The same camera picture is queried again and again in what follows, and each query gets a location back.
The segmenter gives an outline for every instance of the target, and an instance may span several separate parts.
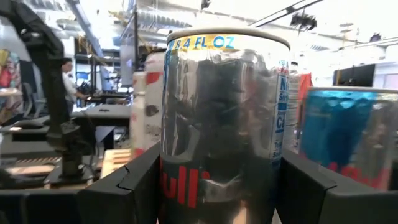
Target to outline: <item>silver can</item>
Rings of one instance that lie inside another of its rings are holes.
[[[358,182],[388,190],[397,130],[398,91],[312,88],[305,101],[300,154]]]
[[[270,223],[289,44],[257,29],[187,29],[165,56],[161,223]]]

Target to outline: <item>colorful poster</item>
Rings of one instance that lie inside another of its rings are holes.
[[[17,88],[22,91],[19,57],[7,49],[0,49],[0,89]],[[23,113],[22,96],[0,98],[0,124]]]

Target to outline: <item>robotic arm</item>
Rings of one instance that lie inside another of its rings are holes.
[[[38,66],[44,95],[50,114],[50,128],[47,142],[62,155],[59,169],[55,169],[46,183],[81,179],[81,148],[86,147],[79,132],[79,126],[70,121],[62,81],[63,44],[45,25],[41,18],[24,3],[15,0],[1,0],[0,16],[9,19],[32,59]]]

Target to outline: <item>white shirt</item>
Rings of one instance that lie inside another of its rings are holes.
[[[77,89],[75,83],[72,82],[68,74],[65,72],[62,73],[62,80],[67,91],[66,99],[72,102],[76,102],[75,94],[77,93]]]

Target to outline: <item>computer monitor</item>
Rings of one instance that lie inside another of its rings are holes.
[[[371,64],[335,70],[333,86],[372,87],[375,67]]]

